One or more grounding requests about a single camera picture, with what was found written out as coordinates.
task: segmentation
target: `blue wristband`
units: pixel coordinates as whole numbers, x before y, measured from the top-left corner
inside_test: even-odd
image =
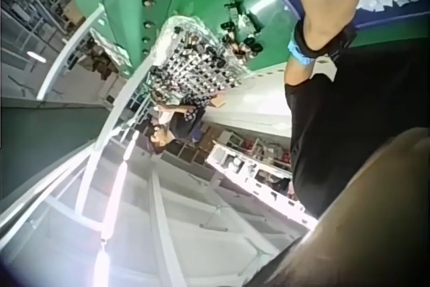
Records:
[[[310,63],[312,63],[315,59],[309,58],[307,56],[304,56],[300,49],[298,48],[298,45],[296,43],[296,40],[294,39],[294,32],[291,35],[290,42],[288,43],[288,50],[291,52],[292,56],[296,58],[302,65],[308,66]]]

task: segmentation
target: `floor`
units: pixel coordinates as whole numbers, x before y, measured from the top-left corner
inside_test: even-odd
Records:
[[[33,175],[93,140],[105,108],[4,108],[1,110],[1,199]]]

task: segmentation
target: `dark hair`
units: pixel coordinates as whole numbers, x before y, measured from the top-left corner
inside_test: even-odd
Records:
[[[142,123],[136,127],[136,129],[146,137],[146,144],[145,144],[146,150],[152,154],[160,155],[161,153],[163,153],[163,151],[166,150],[167,145],[160,146],[156,142],[151,141],[151,136],[155,133],[155,127],[164,128],[163,125],[152,124],[151,118],[147,118],[143,120]]]

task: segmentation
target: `green ceiling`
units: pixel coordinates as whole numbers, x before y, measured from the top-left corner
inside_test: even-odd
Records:
[[[150,48],[151,44],[143,44],[142,37],[154,41],[156,30],[159,30],[167,17],[178,13],[180,15],[195,15],[217,32],[219,25],[228,19],[224,4],[232,0],[155,0],[153,7],[144,8],[142,0],[76,0],[79,8],[88,16],[95,10],[98,3],[106,8],[108,24],[98,25],[97,30],[105,37],[113,40],[128,51],[132,64],[137,67],[144,55],[142,50]],[[260,0],[243,0],[245,8],[250,9]],[[257,70],[270,65],[285,62],[288,58],[286,45],[294,18],[284,9],[281,0],[260,10],[257,18],[264,28],[259,37],[264,51],[249,63],[251,70]],[[156,24],[153,30],[145,30],[143,21],[150,20]],[[395,23],[389,26],[371,28],[359,33],[355,45],[395,40],[401,38],[417,38],[428,34],[428,22],[419,19],[407,23]]]

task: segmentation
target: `black shirt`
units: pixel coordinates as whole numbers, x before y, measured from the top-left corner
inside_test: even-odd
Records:
[[[315,75],[285,85],[294,190],[313,216],[322,215],[390,138],[429,127],[428,55],[427,39],[350,48],[334,82]]]
[[[184,114],[175,112],[170,119],[169,129],[176,139],[185,139],[191,134],[198,122],[202,120],[205,113],[204,108],[196,110],[196,117],[193,120],[186,120]]]

